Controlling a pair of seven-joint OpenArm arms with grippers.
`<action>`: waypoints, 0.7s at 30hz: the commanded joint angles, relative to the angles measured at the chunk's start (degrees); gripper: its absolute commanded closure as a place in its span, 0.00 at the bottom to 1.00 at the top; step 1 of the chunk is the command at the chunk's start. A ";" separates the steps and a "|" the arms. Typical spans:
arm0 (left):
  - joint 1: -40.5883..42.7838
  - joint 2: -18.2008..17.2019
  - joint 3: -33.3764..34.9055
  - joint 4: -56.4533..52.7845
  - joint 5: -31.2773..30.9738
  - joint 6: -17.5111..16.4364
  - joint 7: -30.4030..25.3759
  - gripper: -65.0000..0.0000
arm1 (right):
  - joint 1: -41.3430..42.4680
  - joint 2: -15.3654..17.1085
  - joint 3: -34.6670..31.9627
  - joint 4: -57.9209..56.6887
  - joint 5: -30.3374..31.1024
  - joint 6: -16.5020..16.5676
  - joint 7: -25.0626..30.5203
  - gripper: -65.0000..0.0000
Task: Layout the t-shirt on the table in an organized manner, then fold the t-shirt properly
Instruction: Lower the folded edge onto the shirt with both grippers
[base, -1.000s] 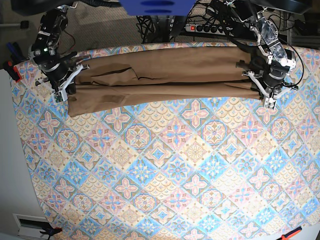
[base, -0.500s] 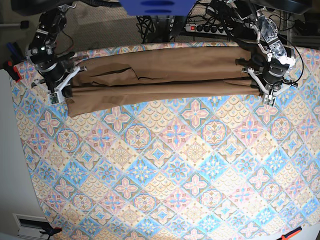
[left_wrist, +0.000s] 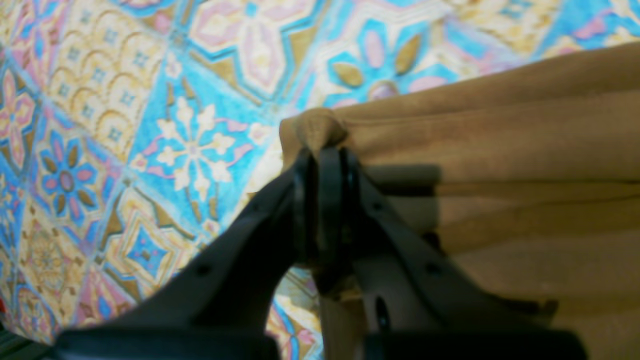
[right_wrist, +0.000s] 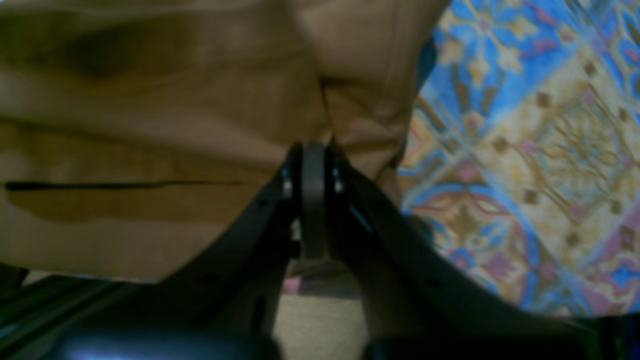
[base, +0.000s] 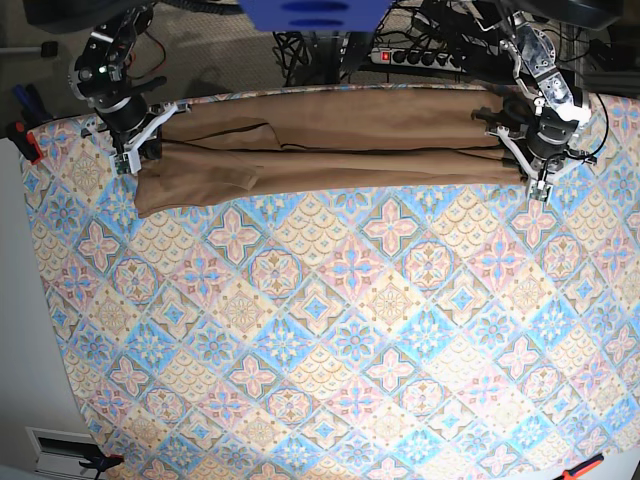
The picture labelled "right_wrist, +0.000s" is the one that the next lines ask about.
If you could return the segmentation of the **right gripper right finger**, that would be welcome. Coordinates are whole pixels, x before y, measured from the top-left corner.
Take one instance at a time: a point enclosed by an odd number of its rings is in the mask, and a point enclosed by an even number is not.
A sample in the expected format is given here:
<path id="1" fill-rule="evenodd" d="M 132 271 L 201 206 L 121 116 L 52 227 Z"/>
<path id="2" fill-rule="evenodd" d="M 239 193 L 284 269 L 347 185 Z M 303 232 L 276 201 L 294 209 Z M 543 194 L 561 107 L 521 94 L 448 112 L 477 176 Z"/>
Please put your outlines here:
<path id="1" fill-rule="evenodd" d="M 597 333 L 523 311 L 441 257 L 336 145 L 315 144 L 326 247 L 354 275 L 365 360 L 599 360 Z"/>

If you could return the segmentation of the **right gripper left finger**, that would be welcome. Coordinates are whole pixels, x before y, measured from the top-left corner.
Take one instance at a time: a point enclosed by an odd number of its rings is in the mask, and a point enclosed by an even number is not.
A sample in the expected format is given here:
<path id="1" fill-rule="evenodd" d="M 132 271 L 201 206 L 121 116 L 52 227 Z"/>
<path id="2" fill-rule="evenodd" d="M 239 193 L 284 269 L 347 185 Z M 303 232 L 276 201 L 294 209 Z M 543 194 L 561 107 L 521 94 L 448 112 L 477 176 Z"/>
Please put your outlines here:
<path id="1" fill-rule="evenodd" d="M 48 360 L 279 360 L 272 337 L 282 281 L 300 247 L 307 147 L 294 145 L 276 175 L 224 234 L 156 285 L 81 321 Z"/>

